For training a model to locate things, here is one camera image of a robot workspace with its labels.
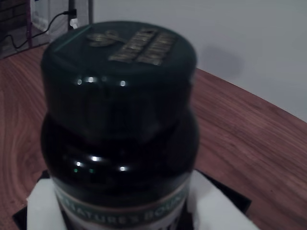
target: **bottle label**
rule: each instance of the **bottle label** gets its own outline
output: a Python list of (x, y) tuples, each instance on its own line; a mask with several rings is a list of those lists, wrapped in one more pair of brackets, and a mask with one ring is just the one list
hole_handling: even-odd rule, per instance
[(67, 216), (77, 230), (175, 230), (188, 194), (186, 181), (168, 196), (148, 205), (105, 208), (75, 199), (55, 184)]

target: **bottle cap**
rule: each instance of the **bottle cap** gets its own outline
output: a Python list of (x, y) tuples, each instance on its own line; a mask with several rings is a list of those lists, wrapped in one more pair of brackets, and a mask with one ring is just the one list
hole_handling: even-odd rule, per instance
[(41, 62), (47, 109), (81, 137), (151, 139), (189, 106), (196, 55), (177, 33), (104, 22), (51, 43)]

